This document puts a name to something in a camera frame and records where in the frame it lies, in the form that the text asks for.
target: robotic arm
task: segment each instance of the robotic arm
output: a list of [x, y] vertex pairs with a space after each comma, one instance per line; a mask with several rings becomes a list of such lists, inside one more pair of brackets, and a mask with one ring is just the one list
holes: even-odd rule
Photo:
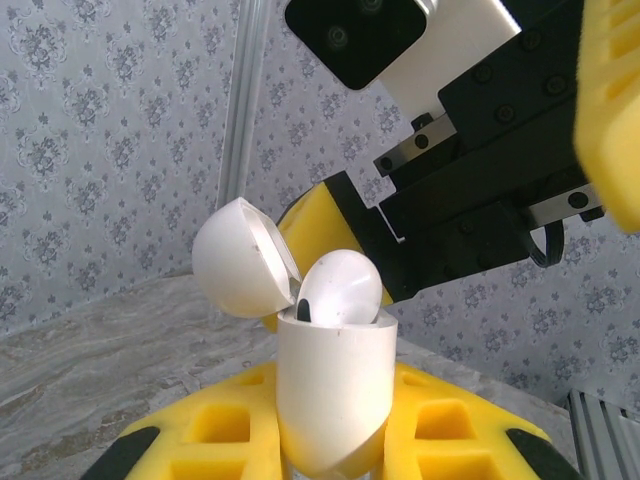
[[[379, 78], [415, 130], [375, 159], [396, 188], [375, 208], [341, 172], [288, 209], [279, 228], [301, 273], [353, 248], [395, 303], [527, 258], [557, 264], [562, 220], [600, 218], [603, 200], [640, 229], [640, 85], [627, 73], [640, 69], [640, 6], [610, 3], [292, 0], [285, 18], [305, 45], [350, 88]], [[618, 37], [625, 53], [603, 58]]]

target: marble surface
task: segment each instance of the marble surface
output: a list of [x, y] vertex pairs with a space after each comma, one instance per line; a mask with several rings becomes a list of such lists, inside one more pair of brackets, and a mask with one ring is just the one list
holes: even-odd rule
[[[130, 423], [272, 359], [258, 321], [166, 278], [0, 342], [0, 479], [73, 480]], [[575, 464], [568, 413], [406, 341], [399, 360], [543, 428]]]

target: yellow foam block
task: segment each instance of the yellow foam block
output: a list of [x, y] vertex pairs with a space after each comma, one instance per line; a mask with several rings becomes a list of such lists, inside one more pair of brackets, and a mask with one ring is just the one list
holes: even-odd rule
[[[303, 277], [320, 257], [333, 250], [364, 253], [324, 183], [303, 195], [282, 218], [278, 229]], [[385, 290], [383, 306], [391, 303]], [[275, 314], [262, 321], [271, 332], [277, 330]]]
[[131, 425], [160, 434], [127, 480], [285, 480], [275, 364], [205, 388]]
[[375, 480], [538, 480], [506, 435], [538, 427], [454, 385], [397, 364], [384, 466]]
[[585, 0], [575, 147], [605, 207], [640, 230], [640, 0]]

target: aluminum profile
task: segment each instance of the aluminum profile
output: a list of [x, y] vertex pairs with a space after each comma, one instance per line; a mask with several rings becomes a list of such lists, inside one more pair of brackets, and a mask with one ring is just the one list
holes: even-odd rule
[[580, 471], [587, 480], [640, 480], [640, 422], [630, 412], [572, 390], [567, 398]]

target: camera lens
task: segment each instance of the camera lens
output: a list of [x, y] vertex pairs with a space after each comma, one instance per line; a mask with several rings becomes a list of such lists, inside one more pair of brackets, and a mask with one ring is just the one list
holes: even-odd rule
[[375, 15], [382, 8], [382, 2], [384, 0], [358, 0], [360, 4], [360, 10], [365, 15]]
[[332, 50], [339, 51], [343, 50], [347, 46], [347, 43], [349, 43], [349, 36], [344, 28], [334, 25], [329, 29], [327, 40], [329, 42], [329, 47], [331, 47]]

